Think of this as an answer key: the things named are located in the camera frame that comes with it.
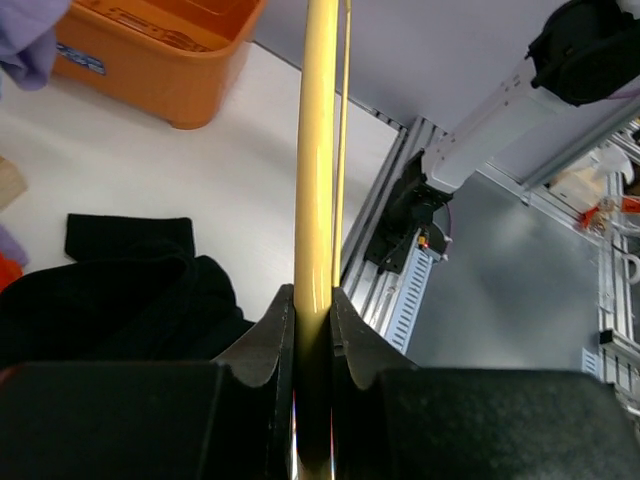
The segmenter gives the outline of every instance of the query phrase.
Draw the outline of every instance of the yellow pole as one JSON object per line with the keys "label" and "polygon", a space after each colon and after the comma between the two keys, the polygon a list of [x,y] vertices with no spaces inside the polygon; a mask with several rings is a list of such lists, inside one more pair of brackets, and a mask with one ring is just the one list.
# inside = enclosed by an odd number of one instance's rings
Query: yellow pole
{"label": "yellow pole", "polygon": [[340,286],[342,274],[342,214],[344,212],[344,167],[347,156],[347,108],[349,106],[349,68],[351,64],[351,0],[345,0],[344,71],[340,102],[340,139],[338,140],[338,173],[333,225],[333,286]]}
{"label": "yellow pole", "polygon": [[294,306],[299,471],[330,478],[331,217],[339,0],[309,0],[300,87]]}

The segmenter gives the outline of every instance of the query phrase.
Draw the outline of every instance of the white table surface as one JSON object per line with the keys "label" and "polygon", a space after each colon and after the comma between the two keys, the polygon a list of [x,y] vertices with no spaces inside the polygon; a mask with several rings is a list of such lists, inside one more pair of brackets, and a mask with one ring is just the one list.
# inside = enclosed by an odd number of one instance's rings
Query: white table surface
{"label": "white table surface", "polygon": [[[213,122],[179,131],[67,79],[35,93],[5,79],[0,155],[29,190],[0,222],[27,250],[27,272],[70,262],[68,213],[188,216],[198,254],[221,263],[258,320],[293,281],[299,83],[299,71],[254,45]],[[345,232],[396,137],[355,106],[348,131]]]}

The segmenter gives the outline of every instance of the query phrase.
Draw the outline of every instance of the purple cloth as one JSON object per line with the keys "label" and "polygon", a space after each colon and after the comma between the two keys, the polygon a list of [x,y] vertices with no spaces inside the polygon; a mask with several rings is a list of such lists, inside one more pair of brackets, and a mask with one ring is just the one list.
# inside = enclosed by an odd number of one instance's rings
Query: purple cloth
{"label": "purple cloth", "polygon": [[22,267],[29,263],[27,253],[2,225],[0,225],[0,253],[6,258],[18,262]]}
{"label": "purple cloth", "polygon": [[56,58],[53,26],[70,0],[0,0],[0,66],[23,90],[49,80]]}

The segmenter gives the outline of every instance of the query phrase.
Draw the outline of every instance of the black bracket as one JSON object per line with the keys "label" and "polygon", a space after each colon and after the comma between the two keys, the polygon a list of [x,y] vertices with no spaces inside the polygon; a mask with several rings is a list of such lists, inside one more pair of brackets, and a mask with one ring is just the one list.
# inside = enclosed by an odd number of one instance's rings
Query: black bracket
{"label": "black bracket", "polygon": [[445,236],[433,224],[433,214],[453,195],[426,184],[427,177],[422,173],[423,155],[424,149],[420,149],[394,184],[365,252],[365,260],[383,271],[402,271],[419,229],[428,237],[430,249],[440,254],[445,251]]}

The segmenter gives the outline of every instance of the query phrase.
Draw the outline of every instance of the wooden block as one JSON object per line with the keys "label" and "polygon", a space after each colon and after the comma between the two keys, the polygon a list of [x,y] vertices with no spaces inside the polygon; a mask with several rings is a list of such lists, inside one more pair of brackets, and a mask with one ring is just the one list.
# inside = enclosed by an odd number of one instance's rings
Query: wooden block
{"label": "wooden block", "polygon": [[9,206],[26,189],[27,184],[16,166],[0,157],[0,211]]}

